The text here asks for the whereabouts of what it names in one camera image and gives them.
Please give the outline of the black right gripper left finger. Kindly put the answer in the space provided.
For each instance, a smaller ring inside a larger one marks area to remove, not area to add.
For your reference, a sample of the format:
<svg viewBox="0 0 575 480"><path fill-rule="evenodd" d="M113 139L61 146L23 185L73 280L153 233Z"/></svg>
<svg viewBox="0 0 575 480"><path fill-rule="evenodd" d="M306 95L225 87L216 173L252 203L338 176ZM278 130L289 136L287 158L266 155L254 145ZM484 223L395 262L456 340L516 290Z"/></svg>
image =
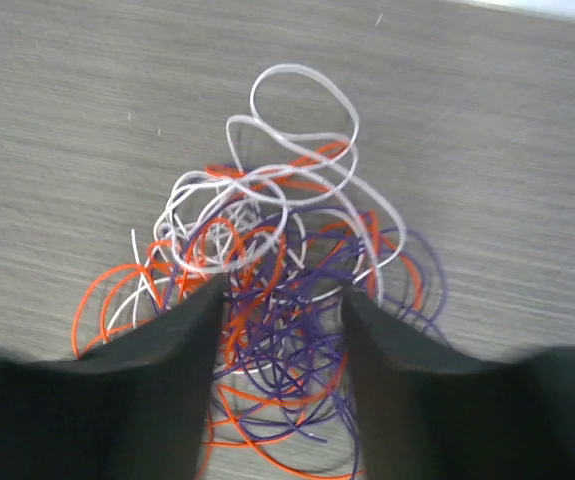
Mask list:
<svg viewBox="0 0 575 480"><path fill-rule="evenodd" d="M214 277L77 360L0 351L0 479L191 479L224 306Z"/></svg>

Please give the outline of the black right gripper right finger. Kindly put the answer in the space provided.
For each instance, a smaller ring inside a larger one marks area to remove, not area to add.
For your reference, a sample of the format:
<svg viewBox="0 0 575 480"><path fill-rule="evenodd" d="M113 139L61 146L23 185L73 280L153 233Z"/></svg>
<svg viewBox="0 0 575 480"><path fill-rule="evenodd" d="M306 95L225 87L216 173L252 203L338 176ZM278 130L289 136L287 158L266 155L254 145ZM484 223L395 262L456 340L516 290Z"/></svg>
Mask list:
<svg viewBox="0 0 575 480"><path fill-rule="evenodd" d="M364 293L341 319L371 479L575 479L575 346L480 360Z"/></svg>

